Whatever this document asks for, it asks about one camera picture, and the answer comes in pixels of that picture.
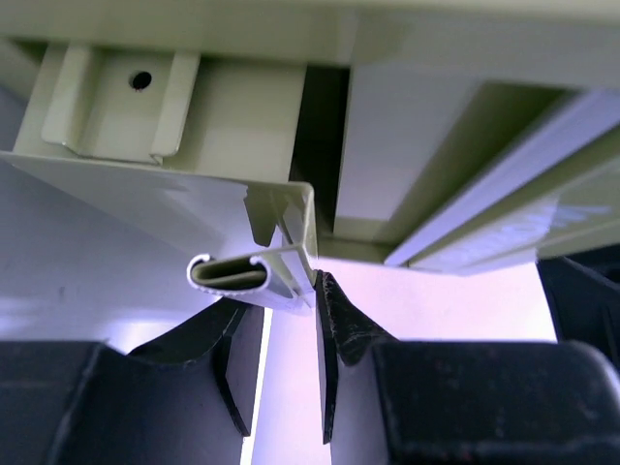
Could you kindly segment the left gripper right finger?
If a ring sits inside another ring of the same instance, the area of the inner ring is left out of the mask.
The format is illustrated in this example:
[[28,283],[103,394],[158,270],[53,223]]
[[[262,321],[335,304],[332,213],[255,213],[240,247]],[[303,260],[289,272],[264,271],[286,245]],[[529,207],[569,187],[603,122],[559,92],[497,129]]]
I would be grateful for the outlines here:
[[332,274],[315,283],[335,464],[615,464],[619,377],[577,342],[399,340]]

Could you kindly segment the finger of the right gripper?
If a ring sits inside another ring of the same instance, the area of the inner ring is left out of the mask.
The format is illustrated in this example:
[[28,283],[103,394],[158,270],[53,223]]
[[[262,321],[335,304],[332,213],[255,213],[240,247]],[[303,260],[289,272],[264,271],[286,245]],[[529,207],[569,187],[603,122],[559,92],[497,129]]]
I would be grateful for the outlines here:
[[619,352],[619,246],[540,260],[536,268],[559,341]]

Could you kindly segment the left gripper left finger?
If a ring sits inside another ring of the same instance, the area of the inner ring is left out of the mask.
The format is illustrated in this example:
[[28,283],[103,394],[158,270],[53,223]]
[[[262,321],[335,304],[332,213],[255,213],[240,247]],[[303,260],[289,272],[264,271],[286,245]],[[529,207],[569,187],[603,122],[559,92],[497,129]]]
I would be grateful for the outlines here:
[[5,464],[237,464],[250,435],[260,306],[218,300],[122,354],[96,341],[1,345]]

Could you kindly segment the green metal drawer box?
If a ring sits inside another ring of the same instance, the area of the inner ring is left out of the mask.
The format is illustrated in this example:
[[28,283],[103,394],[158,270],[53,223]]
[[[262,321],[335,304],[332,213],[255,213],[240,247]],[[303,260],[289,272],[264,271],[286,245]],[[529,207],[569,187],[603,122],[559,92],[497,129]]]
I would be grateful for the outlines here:
[[310,260],[468,275],[619,241],[615,1],[5,1],[2,159],[307,306]]

